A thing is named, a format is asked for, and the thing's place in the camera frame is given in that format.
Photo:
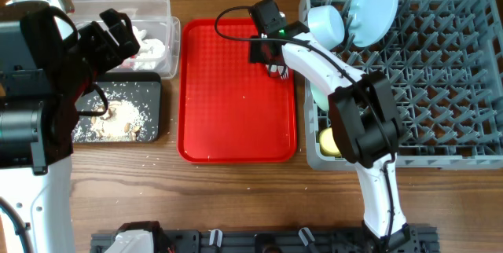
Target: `white tissue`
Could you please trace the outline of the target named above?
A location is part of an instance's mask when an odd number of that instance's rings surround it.
[[[159,39],[143,39],[147,35],[146,30],[139,31],[136,26],[133,26],[134,37],[138,40],[140,44],[140,51],[136,55],[135,59],[156,59],[164,55],[166,46]],[[157,60],[152,61],[135,61],[133,62],[134,70],[153,70],[158,64]]]

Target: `clear plastic container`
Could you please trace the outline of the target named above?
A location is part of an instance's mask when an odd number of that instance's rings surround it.
[[[145,39],[159,39],[165,46],[164,54],[155,58],[130,58],[119,68],[111,72],[157,72],[164,79],[171,79],[176,75],[178,58],[180,55],[180,21],[171,16],[170,0],[72,0],[75,12],[71,19],[81,28],[91,21],[97,21],[106,28],[99,14],[106,9],[115,9],[125,13],[138,30],[146,30]],[[125,68],[138,62],[155,62],[153,69],[133,70]]]

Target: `black tray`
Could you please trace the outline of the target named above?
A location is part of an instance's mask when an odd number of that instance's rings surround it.
[[[159,137],[160,97],[163,86],[160,76],[155,72],[109,72],[98,77],[97,84],[107,95],[108,102],[128,100],[144,112],[148,119],[141,128],[137,142],[151,142]],[[96,92],[81,97],[76,103],[78,111],[90,111],[95,103],[101,103]],[[103,143],[110,142],[97,138],[90,130],[91,118],[81,117],[73,130],[74,143]],[[75,137],[76,131],[86,134]]]

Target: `yellow object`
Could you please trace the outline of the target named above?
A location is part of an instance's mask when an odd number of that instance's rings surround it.
[[[333,140],[332,128],[326,128],[320,133],[321,153],[326,156],[340,156],[339,148]]]

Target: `plastic container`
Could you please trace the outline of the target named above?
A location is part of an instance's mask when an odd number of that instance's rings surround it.
[[[155,62],[152,70],[136,72],[157,72],[163,79],[176,75],[180,54],[180,21],[171,15],[170,0],[72,0],[75,12],[71,19],[80,28],[91,21],[97,21],[105,28],[99,13],[113,8],[126,13],[138,30],[146,30],[146,39],[159,39],[166,46],[162,57],[136,60],[130,58],[123,64]],[[131,68],[115,68],[111,72],[134,72]]]
[[[332,5],[348,19],[351,0],[301,0],[309,9]],[[353,35],[335,54],[366,72],[390,79],[406,133],[398,167],[451,170],[503,167],[503,30],[495,0],[398,0],[389,32],[357,48]],[[323,156],[318,132],[327,112],[305,87],[307,161],[316,170],[353,170],[345,159]]]
[[[249,64],[248,42],[218,36],[215,20],[183,28],[177,149],[190,163],[278,163],[296,152],[293,77]],[[252,19],[221,19],[226,35],[250,37]]]

